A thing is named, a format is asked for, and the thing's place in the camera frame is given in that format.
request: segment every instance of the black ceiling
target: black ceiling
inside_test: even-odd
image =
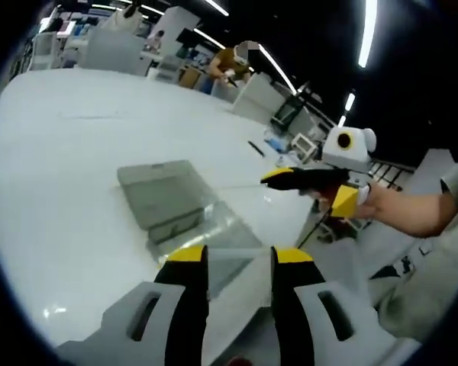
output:
[[[261,43],[296,88],[310,81],[336,123],[355,92],[347,126],[373,128],[380,159],[417,165],[430,147],[458,156],[458,0],[378,0],[366,69],[357,65],[366,0],[215,1],[228,17],[203,0],[144,4],[186,8],[201,18],[199,29],[226,46]],[[283,83],[263,55],[251,63]]]

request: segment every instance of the yellow shirt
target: yellow shirt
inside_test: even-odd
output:
[[[215,57],[221,61],[218,69],[222,72],[233,69],[236,73],[235,79],[242,79],[244,74],[250,71],[249,65],[241,65],[234,60],[234,48],[226,48],[225,50],[221,50],[217,55],[215,55]]]

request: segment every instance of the ceiling light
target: ceiling light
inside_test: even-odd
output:
[[[346,106],[344,107],[344,109],[346,109],[347,111],[351,109],[351,107],[353,106],[354,98],[354,94],[350,93],[350,96],[348,97],[348,101],[346,102]]]
[[[118,2],[123,2],[125,4],[132,4],[132,2],[130,0],[117,0]],[[155,13],[159,14],[159,15],[164,15],[165,13],[163,13],[162,11],[159,11],[158,9],[155,9],[155,8],[151,8],[150,6],[146,6],[146,5],[141,5],[142,9],[146,9],[146,10],[151,10],[151,11],[154,11]]]
[[[285,75],[285,73],[283,72],[283,70],[280,68],[280,66],[278,66],[278,64],[276,63],[276,61],[270,56],[270,54],[268,53],[268,51],[266,50],[265,47],[263,47],[263,45],[260,44],[260,51],[262,52],[262,54],[271,62],[271,64],[273,65],[273,67],[276,69],[276,71],[278,71],[278,73],[280,74],[280,76],[282,76],[283,80],[285,80],[285,82],[287,83],[287,85],[289,86],[290,90],[292,91],[292,94],[295,95],[297,94],[297,91],[295,90],[294,86],[292,85],[292,83],[290,82],[290,79],[287,77],[287,75]]]
[[[346,116],[341,116],[341,119],[339,120],[337,126],[342,127],[344,125],[344,122],[346,122]]]
[[[116,8],[115,6],[97,5],[97,4],[93,4],[92,8],[107,9],[107,10],[122,10],[121,8]]]
[[[377,0],[366,0],[365,30],[361,43],[360,59],[358,64],[365,68],[368,61],[369,51],[372,48],[373,34],[375,33]]]
[[[204,0],[204,2],[209,4],[215,10],[219,11],[220,13],[222,13],[223,16],[225,16],[225,17],[229,16],[229,13],[227,11],[225,11],[217,2],[214,2],[213,0]]]
[[[225,45],[222,44],[222,43],[219,43],[217,42],[214,38],[212,37],[209,37],[207,34],[205,34],[204,32],[202,32],[201,30],[199,29],[194,29],[193,30],[194,32],[200,34],[202,37],[204,37],[206,40],[210,40],[213,44],[215,44],[216,46],[220,47],[221,49],[225,50]]]

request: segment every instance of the transparent plastic sheet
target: transparent plastic sheet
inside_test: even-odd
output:
[[[221,201],[188,161],[119,169],[119,181],[141,229],[147,250],[161,265],[181,248],[209,248],[209,297],[216,298],[252,261],[248,255],[219,255],[213,249],[262,249],[262,243]]]

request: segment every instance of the black wire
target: black wire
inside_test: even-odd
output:
[[[314,231],[319,227],[319,225],[321,225],[324,222],[324,220],[326,220],[329,217],[330,213],[331,213],[331,208],[329,208],[326,211],[326,213],[321,217],[321,219],[318,221],[318,223],[316,223],[314,225],[314,227],[312,228],[311,232],[309,234],[307,234],[307,236],[304,238],[304,240],[302,240],[302,242],[298,245],[297,249],[300,249],[304,245],[304,243],[314,233]]]

